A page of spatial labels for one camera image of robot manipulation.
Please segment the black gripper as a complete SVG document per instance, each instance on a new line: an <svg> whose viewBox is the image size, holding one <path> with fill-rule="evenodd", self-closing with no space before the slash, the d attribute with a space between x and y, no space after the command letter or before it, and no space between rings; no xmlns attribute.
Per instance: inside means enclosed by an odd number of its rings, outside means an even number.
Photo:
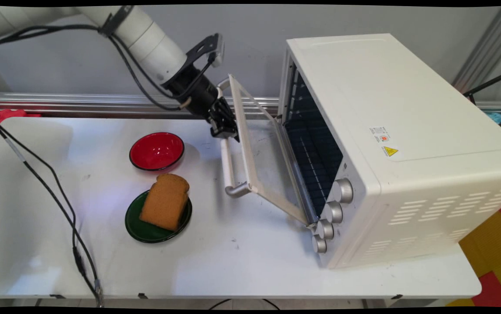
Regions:
<svg viewBox="0 0 501 314"><path fill-rule="evenodd" d="M187 111L201 119L208 119L213 137L221 139L232 137L239 142L235 115L225 98L219 98L219 110L211 109L217 100L218 91L204 75L209 67L205 65L200 70L193 65L188 65L167 80L162 87L170 91L179 103L190 101L186 106Z"/></svg>

